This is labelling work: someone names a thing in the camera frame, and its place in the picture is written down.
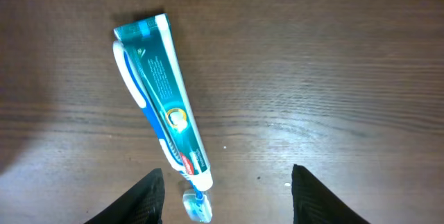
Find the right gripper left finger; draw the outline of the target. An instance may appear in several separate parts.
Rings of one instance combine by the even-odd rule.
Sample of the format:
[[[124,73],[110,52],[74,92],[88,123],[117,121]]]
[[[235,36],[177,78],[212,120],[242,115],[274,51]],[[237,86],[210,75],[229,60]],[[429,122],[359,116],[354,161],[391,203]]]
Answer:
[[[164,197],[162,169],[153,169],[85,224],[162,224]]]

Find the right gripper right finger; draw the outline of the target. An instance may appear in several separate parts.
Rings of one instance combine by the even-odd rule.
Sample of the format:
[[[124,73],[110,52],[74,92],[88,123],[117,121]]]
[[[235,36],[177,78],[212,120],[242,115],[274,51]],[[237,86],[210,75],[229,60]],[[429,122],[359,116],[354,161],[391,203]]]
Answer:
[[[294,224],[369,224],[306,167],[294,164],[291,178]]]

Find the blue white toothbrush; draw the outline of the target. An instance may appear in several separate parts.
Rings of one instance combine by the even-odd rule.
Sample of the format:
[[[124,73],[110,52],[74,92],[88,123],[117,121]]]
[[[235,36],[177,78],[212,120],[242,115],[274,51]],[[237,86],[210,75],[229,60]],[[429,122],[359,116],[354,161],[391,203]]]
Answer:
[[[135,65],[130,60],[129,54],[124,49],[123,44],[120,41],[114,41],[112,48],[114,59],[123,81],[136,104],[141,108],[148,122],[154,129],[168,162],[172,168],[179,172],[193,187],[193,189],[184,192],[182,197],[182,202],[187,214],[193,221],[209,223],[212,220],[212,207],[207,194],[204,191],[197,190],[191,181],[191,176],[185,173],[185,165],[176,157],[176,155],[179,155],[178,149],[171,141],[171,138],[167,137],[166,131],[148,97],[148,92],[137,73]]]

